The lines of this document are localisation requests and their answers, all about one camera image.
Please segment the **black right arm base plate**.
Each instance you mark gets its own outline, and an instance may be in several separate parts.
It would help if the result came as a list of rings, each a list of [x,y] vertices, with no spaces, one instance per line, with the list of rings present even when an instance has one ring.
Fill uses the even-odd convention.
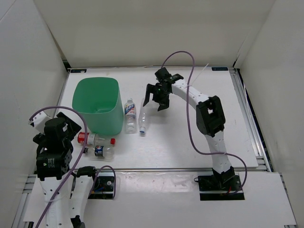
[[[241,187],[239,175],[229,180],[224,185],[217,182],[213,175],[198,176],[194,182],[199,185],[200,201],[227,201],[227,200],[245,200]]]

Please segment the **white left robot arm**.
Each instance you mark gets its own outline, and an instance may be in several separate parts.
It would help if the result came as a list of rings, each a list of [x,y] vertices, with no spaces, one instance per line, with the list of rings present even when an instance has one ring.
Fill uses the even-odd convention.
[[[45,210],[42,218],[47,228],[84,228],[84,211],[89,190],[98,188],[100,179],[94,167],[84,167],[79,174],[70,169],[72,140],[81,130],[63,113],[55,118],[39,112],[30,121],[38,134],[37,177],[42,187]]]

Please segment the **clear bottle blue white label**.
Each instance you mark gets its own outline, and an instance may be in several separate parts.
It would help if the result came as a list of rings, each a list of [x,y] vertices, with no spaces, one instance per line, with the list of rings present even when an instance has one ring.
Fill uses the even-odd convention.
[[[129,98],[124,105],[124,117],[125,117],[125,132],[132,134],[136,132],[136,106],[132,98]]]

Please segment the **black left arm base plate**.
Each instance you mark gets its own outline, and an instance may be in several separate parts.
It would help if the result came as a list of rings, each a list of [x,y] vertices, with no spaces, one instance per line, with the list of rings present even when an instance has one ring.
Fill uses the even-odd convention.
[[[113,172],[100,172],[88,199],[113,200],[116,194],[115,182]]]

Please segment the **clear bottle blue cap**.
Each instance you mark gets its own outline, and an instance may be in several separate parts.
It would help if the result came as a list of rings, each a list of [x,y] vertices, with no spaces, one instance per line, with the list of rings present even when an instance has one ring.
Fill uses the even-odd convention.
[[[141,101],[140,114],[138,118],[140,135],[145,135],[149,127],[148,110],[147,107],[143,105],[143,103],[144,103],[144,98]]]

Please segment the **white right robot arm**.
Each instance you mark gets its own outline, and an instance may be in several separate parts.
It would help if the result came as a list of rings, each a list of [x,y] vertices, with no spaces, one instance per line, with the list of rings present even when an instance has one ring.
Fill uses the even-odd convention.
[[[186,110],[193,107],[196,111],[196,125],[209,145],[212,157],[213,184],[219,190],[226,189],[235,176],[234,168],[228,158],[224,141],[224,124],[226,122],[222,104],[218,96],[207,96],[192,86],[184,78],[172,75],[166,68],[155,73],[157,83],[146,87],[143,106],[152,100],[159,104],[158,111],[169,108],[169,95],[174,94],[186,101]]]

